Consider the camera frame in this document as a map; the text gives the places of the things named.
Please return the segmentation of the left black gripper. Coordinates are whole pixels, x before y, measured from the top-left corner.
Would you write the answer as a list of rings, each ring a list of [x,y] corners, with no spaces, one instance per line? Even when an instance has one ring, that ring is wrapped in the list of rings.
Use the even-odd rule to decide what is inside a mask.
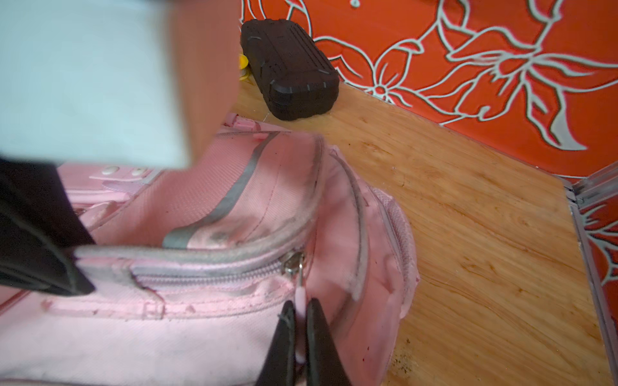
[[[94,284],[72,250],[93,244],[69,203],[56,166],[1,161],[1,284],[82,296]]]

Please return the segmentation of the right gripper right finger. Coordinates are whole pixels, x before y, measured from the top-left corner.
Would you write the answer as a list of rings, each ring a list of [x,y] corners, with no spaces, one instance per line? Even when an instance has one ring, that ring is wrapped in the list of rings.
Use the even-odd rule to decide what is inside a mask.
[[[307,304],[306,367],[309,386],[351,386],[318,299]]]

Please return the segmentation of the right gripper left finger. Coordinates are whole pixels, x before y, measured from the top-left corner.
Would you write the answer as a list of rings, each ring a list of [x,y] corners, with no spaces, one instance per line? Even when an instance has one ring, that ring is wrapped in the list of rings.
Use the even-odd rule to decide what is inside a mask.
[[[256,386],[295,385],[296,316],[291,300],[283,304]]]

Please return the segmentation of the pink student backpack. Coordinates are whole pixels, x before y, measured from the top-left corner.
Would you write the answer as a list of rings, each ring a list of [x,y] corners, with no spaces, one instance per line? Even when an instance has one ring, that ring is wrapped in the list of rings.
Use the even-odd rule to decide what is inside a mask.
[[[56,168],[94,243],[82,296],[1,297],[4,385],[253,385],[283,304],[307,385],[318,299],[352,385],[381,384],[418,285],[392,196],[317,133],[230,116],[186,170]]]

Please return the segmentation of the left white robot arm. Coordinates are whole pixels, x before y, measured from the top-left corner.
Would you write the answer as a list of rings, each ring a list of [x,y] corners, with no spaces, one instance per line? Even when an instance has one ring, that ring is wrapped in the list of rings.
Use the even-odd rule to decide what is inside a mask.
[[[57,166],[193,165],[237,98],[239,15],[237,1],[2,2],[2,299],[93,291]]]

